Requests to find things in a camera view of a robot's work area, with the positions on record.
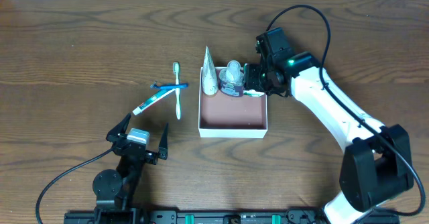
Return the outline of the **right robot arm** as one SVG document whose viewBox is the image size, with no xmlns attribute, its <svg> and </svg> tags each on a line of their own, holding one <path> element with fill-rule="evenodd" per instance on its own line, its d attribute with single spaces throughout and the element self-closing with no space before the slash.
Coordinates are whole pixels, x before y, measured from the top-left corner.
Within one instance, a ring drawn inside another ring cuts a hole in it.
<svg viewBox="0 0 429 224">
<path fill-rule="evenodd" d="M 330 79 L 311 53 L 295 53 L 282 28 L 256 37 L 259 64 L 244 66 L 245 89 L 293 97 L 332 134 L 343 151 L 341 191 L 325 204 L 329 223 L 358 223 L 375 217 L 381 223 L 394 210 L 379 206 L 414 186 L 407 131 L 385 126 L 366 114 Z"/>
</svg>

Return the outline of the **green soap box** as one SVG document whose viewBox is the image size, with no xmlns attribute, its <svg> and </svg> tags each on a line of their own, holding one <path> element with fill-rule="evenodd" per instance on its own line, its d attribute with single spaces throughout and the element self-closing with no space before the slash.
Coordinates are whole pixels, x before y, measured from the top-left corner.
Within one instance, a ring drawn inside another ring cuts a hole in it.
<svg viewBox="0 0 429 224">
<path fill-rule="evenodd" d="M 249 97 L 262 97 L 264 96 L 264 92 L 259 92 L 259 91 L 255 91 L 255 90 L 244 90 L 243 94 L 245 96 L 249 96 Z"/>
</svg>

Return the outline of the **blue disposable razor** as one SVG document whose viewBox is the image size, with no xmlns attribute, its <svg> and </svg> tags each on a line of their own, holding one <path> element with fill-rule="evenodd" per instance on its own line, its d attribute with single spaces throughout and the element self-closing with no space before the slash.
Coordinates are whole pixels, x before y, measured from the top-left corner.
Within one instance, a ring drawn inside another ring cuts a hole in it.
<svg viewBox="0 0 429 224">
<path fill-rule="evenodd" d="M 159 90 L 186 89 L 186 88 L 188 88 L 188 83 L 176 84 L 176 85 L 157 85 L 155 82 L 150 86 L 150 88 L 151 89 L 159 89 Z"/>
</svg>

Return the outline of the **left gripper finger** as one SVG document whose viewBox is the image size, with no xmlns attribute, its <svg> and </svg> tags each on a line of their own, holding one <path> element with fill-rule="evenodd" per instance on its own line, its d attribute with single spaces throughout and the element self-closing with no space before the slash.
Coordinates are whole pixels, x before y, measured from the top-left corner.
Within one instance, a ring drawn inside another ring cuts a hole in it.
<svg viewBox="0 0 429 224">
<path fill-rule="evenodd" d="M 160 143 L 158 146 L 158 152 L 168 152 L 168 124 L 166 124 Z"/>
<path fill-rule="evenodd" d="M 127 137 L 126 131 L 131 119 L 131 114 L 128 113 L 113 129 L 111 129 L 107 136 L 106 140 L 108 142 L 117 142 L 121 139 L 125 139 Z"/>
</svg>

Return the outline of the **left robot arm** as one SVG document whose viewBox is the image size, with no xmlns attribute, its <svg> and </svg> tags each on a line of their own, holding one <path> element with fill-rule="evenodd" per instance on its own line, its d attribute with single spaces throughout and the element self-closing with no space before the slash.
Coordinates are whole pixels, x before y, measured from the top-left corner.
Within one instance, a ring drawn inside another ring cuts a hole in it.
<svg viewBox="0 0 429 224">
<path fill-rule="evenodd" d="M 165 126 L 158 151 L 147 149 L 149 132 L 133 128 L 127 131 L 131 114 L 111 129 L 106 140 L 120 157 L 116 169 L 99 172 L 93 180 L 96 194 L 94 224 L 148 223 L 147 212 L 133 207 L 133 197 L 145 164 L 156 165 L 168 158 L 168 126 Z"/>
</svg>

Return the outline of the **white lotion tube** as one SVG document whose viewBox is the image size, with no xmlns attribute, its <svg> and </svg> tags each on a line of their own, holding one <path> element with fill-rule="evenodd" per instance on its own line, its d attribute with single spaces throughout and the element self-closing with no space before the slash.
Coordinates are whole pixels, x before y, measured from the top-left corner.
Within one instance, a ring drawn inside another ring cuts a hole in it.
<svg viewBox="0 0 429 224">
<path fill-rule="evenodd" d="M 206 47 L 204 54 L 204 62 L 202 67 L 202 91 L 204 94 L 212 96 L 215 95 L 218 91 L 218 80 L 217 72 L 210 55 L 208 46 Z"/>
</svg>

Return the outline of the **blue hand sanitizer bottle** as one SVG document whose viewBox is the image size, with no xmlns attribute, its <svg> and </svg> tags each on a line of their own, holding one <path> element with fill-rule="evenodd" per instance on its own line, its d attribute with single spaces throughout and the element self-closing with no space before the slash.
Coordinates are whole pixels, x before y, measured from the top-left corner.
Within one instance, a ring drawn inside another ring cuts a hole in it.
<svg viewBox="0 0 429 224">
<path fill-rule="evenodd" d="M 231 97 L 242 97 L 244 91 L 244 72 L 238 61 L 232 60 L 219 72 L 219 90 Z"/>
</svg>

